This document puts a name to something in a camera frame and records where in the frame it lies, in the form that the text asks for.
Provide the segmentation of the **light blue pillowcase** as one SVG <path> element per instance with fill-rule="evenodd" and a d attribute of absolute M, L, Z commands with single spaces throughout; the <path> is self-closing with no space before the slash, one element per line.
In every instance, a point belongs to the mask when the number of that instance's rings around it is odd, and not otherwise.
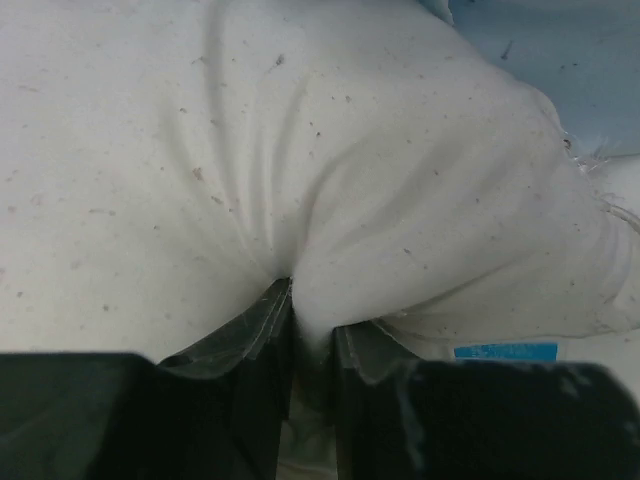
<path fill-rule="evenodd" d="M 639 152 L 636 1 L 426 1 L 489 61 L 543 92 L 576 151 Z"/>

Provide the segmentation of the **white pillow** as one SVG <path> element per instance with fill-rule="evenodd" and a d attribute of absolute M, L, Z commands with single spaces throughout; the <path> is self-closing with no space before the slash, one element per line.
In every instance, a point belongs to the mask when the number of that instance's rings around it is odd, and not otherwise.
<path fill-rule="evenodd" d="M 558 341 L 639 389 L 639 235 L 552 101 L 415 1 L 5 1 L 1 348 L 154 360 L 292 282 L 282 479 L 331 331 Z"/>

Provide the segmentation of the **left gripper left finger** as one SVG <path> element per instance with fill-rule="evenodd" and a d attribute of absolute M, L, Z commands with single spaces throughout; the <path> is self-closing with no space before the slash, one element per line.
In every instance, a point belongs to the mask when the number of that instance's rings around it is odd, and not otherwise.
<path fill-rule="evenodd" d="M 133 353 L 1 358 L 5 479 L 272 479 L 292 384 L 292 299 L 159 363 Z"/>

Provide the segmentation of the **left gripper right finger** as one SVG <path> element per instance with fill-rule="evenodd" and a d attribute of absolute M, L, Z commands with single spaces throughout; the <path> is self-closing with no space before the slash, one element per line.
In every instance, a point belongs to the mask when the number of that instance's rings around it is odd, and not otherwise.
<path fill-rule="evenodd" d="M 639 410 L 594 364 L 423 360 L 380 327 L 333 333 L 342 479 L 635 479 Z"/>

